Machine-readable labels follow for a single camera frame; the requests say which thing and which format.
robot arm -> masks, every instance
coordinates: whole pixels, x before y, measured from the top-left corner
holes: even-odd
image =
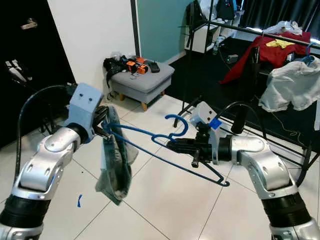
[[[198,130],[195,139],[178,138],[167,147],[192,155],[193,167],[210,161],[231,161],[245,167],[269,218],[273,240],[320,240],[317,222],[309,215],[286,165],[268,142],[257,136],[220,137],[219,127],[210,127],[215,116],[205,102],[199,103],[190,118]]]
[[[89,143],[101,130],[106,115],[98,107],[102,93],[79,84],[69,106],[66,127],[45,137],[35,155],[24,165],[0,214],[0,240],[38,240],[43,219],[53,199],[64,168],[81,144]]]
[[[220,138],[218,154],[220,160],[247,169],[274,240],[320,240],[317,222],[309,215],[295,181],[265,139],[228,135]]]

gray cloth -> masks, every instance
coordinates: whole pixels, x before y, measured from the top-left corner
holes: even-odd
[[[120,124],[116,109],[108,107],[107,119],[102,123],[106,130],[107,124]],[[111,128],[113,132],[126,138],[121,128]],[[97,192],[102,192],[111,201],[119,205],[128,194],[131,183],[131,167],[138,155],[138,150],[125,141],[111,135],[103,139],[101,173],[95,185]]]
[[[291,102],[301,111],[320,98],[320,59],[306,65],[303,61],[289,62],[272,70],[268,85],[260,98],[259,106],[267,112],[286,110]]]

black curtain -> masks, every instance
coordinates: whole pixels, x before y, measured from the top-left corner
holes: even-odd
[[[320,38],[320,0],[244,0],[242,27],[266,29],[279,21],[296,21]]]

teal wall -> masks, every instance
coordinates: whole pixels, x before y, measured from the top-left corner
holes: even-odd
[[[192,0],[137,0],[141,55],[164,62],[184,50],[185,10]]]

white tile floor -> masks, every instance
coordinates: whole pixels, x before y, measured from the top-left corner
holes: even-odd
[[[173,128],[171,119],[164,119],[167,114],[178,113],[182,106],[181,101],[167,95],[149,106],[147,112],[143,112],[139,102],[129,98],[122,102],[115,100],[112,104],[122,124],[164,134],[181,131],[180,128]],[[207,168],[192,168],[190,156],[160,147],[143,134],[129,130],[125,132],[131,141],[150,152],[215,178]],[[195,134],[196,130],[190,127],[186,137],[192,138]],[[23,163],[33,154],[37,142],[43,137],[38,131],[23,137]],[[101,142],[101,138],[96,137],[73,155],[44,219],[41,239],[270,239],[268,219],[243,167],[232,166],[228,162],[217,166],[216,169],[230,182],[229,187],[222,188],[140,152],[132,166],[133,178],[129,194],[120,206],[116,206],[95,191],[95,183],[100,175]],[[0,150],[0,210],[12,186],[15,147],[16,144],[12,143]],[[277,150],[299,160],[297,155],[284,149]],[[294,164],[286,164],[292,175],[297,176],[300,169]],[[300,187],[307,208],[316,220],[320,218],[319,168],[319,161],[316,161]],[[77,202],[80,194],[83,197],[79,208]]]

